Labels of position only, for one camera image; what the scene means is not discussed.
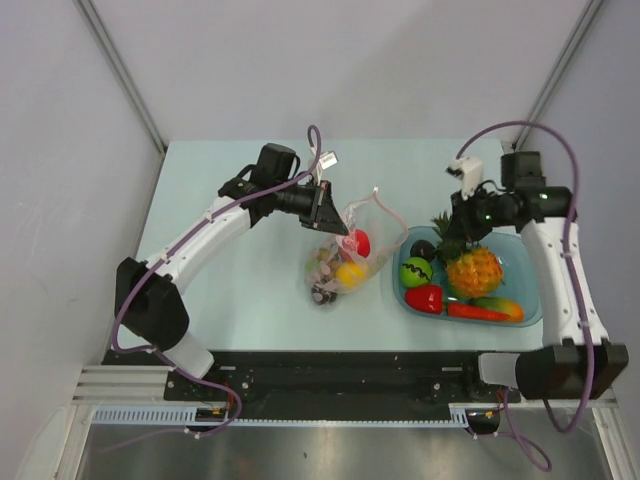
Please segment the yellow fruit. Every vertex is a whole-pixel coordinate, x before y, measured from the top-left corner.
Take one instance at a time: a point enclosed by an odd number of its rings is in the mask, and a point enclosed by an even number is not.
[[[462,297],[485,297],[500,286],[502,267],[487,247],[476,247],[447,262],[449,284]]]
[[[365,263],[356,264],[347,262],[338,268],[336,278],[342,282],[347,289],[356,288],[367,279],[368,268]]]

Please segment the blue bowl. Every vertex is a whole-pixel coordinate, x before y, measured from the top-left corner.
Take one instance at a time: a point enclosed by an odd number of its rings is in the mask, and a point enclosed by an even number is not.
[[[438,320],[453,320],[463,323],[477,323],[481,325],[501,326],[501,327],[529,327],[542,318],[542,308],[540,306],[540,294],[538,293],[538,284],[536,283],[535,272],[529,254],[525,249],[522,240],[516,235],[505,233],[491,233],[487,235],[480,245],[487,247],[497,257],[504,272],[503,284],[500,285],[491,295],[491,297],[504,297],[518,303],[524,311],[524,319],[520,323],[507,322],[486,322],[483,320],[467,320],[464,318],[450,317],[448,315],[433,315],[414,310],[407,302],[404,301],[404,294],[407,289],[400,283],[398,272],[400,265],[405,262],[411,255],[411,246],[416,240],[428,240],[434,245],[438,244],[438,234],[432,227],[413,227],[409,229],[409,237],[402,244],[400,249],[393,256],[393,292],[396,299],[404,308],[415,315],[421,317],[436,318]],[[444,289],[447,297],[454,297],[451,293],[447,275],[444,271],[442,262],[434,260],[431,263],[433,267],[433,285],[439,285]]]

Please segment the white table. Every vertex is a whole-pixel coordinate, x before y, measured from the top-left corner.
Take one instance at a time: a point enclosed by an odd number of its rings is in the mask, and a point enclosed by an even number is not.
[[[181,234],[267,141],[173,142],[155,192],[138,258]],[[310,157],[306,142],[279,141]],[[327,172],[338,209],[366,196],[380,198],[409,226],[429,224],[450,209],[459,188],[445,173],[462,140],[326,140],[340,163]],[[499,180],[498,140],[469,151],[485,161],[485,178]],[[542,345],[542,322],[526,328],[466,325],[413,316],[395,300],[391,261],[359,291],[331,308],[311,303],[304,260],[323,237],[297,217],[274,213],[221,252],[191,284],[185,304],[190,328],[212,350],[530,350]],[[122,329],[124,346],[142,342]]]

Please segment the green ball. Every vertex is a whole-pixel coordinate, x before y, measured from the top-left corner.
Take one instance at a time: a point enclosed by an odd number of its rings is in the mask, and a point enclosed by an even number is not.
[[[400,265],[400,283],[406,288],[415,288],[431,283],[433,268],[424,258],[411,257]]]

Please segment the pineapple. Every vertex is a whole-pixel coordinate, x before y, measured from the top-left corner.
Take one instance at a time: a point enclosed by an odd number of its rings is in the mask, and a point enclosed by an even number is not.
[[[441,238],[437,252],[446,264],[449,284],[460,297],[485,297],[502,281],[500,262],[487,247],[464,240],[443,240],[450,221],[446,212],[433,219]]]

